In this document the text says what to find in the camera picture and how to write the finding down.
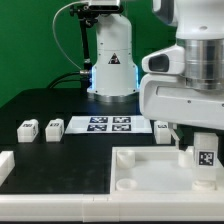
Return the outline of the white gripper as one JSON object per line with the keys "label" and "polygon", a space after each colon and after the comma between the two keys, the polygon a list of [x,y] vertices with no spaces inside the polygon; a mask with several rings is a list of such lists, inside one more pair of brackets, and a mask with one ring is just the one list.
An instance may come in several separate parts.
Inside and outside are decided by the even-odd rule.
{"label": "white gripper", "polygon": [[145,75],[139,103],[145,118],[169,122],[177,150],[183,137],[177,124],[224,130],[224,92],[188,88],[180,76]]}

